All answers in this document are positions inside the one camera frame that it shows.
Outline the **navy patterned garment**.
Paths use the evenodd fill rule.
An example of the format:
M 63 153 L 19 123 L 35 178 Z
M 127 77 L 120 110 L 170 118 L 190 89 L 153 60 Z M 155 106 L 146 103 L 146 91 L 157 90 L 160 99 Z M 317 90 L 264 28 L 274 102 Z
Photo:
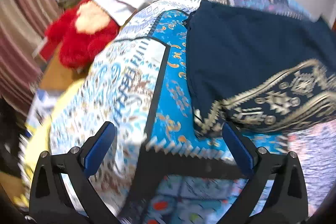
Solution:
M 335 119 L 335 33 L 324 20 L 201 1 L 185 24 L 197 137 L 226 122 L 264 134 Z

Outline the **blue patchwork bedspread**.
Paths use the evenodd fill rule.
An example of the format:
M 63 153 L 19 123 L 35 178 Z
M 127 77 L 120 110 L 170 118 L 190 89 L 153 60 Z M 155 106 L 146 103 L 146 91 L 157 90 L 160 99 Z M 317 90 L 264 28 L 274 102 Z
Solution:
M 89 182 L 117 223 L 219 223 L 248 181 L 222 130 L 195 135 L 185 21 L 201 1 L 321 19 L 292 0 L 154 0 L 136 13 L 95 57 L 52 122 L 47 143 L 51 155 L 64 154 L 105 122 L 114 124 L 116 138 Z M 307 191 L 303 223 L 335 223 L 335 119 L 291 132 L 236 127 L 270 153 L 295 152 Z

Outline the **red plush toy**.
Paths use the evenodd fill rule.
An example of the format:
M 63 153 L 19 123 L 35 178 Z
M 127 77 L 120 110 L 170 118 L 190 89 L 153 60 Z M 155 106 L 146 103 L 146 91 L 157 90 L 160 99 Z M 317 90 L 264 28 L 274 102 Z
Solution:
M 120 26 L 93 0 L 81 0 L 66 10 L 45 31 L 46 42 L 39 55 L 50 59 L 56 48 L 60 63 L 70 69 L 90 64 L 118 35 Z

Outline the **striped maroon curtain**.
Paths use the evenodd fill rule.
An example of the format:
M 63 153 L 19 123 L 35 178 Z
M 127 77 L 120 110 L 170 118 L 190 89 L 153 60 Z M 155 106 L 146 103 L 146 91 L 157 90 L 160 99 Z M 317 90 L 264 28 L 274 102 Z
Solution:
M 61 13 L 55 0 L 1 0 L 1 96 L 23 115 L 41 73 L 33 53 Z

